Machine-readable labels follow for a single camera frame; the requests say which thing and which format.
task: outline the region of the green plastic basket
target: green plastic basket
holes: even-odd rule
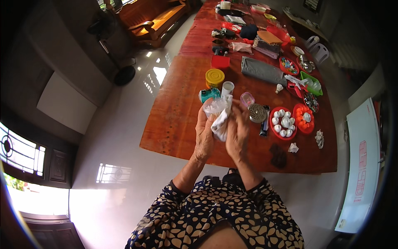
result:
[[[300,72],[300,78],[301,78],[301,80],[304,80],[305,78],[310,78],[313,82],[316,82],[316,81],[319,82],[319,80],[318,80],[317,78],[314,78],[314,77],[312,77],[311,75],[309,75],[309,74],[307,74],[307,73],[305,73],[305,72],[303,72],[303,71]],[[307,90],[308,90],[310,93],[312,93],[313,95],[315,95],[315,96],[323,95],[322,88],[319,89],[319,91],[315,91],[315,90],[313,90],[312,88],[310,88],[310,87],[308,86],[308,87],[307,87]]]

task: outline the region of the gray fabric bag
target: gray fabric bag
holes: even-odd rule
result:
[[[282,86],[287,85],[281,69],[247,56],[242,56],[242,74]]]

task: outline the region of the wooden bench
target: wooden bench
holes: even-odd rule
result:
[[[185,0],[136,0],[124,5],[118,16],[133,39],[157,48],[162,35],[188,11]]]

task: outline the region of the white floor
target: white floor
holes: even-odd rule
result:
[[[191,16],[164,49],[142,51],[137,74],[125,87],[114,88],[106,104],[95,112],[80,145],[75,180],[70,191],[70,217],[81,240],[90,248],[124,248],[128,236],[161,189],[179,172],[186,160],[139,148],[149,112],[164,73],[178,53],[193,23]],[[344,75],[330,59],[320,66],[329,92],[338,137],[338,171],[321,175],[264,173],[301,228],[306,248],[325,248],[334,237],[334,226],[347,182],[348,146],[343,140],[348,97]],[[119,179],[105,173],[123,173]],[[205,175],[222,177],[227,169],[206,165]]]

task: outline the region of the woman's right hand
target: woman's right hand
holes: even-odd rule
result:
[[[232,113],[228,119],[228,134],[225,148],[235,164],[246,160],[247,140],[249,138],[249,110],[239,101],[232,100]]]

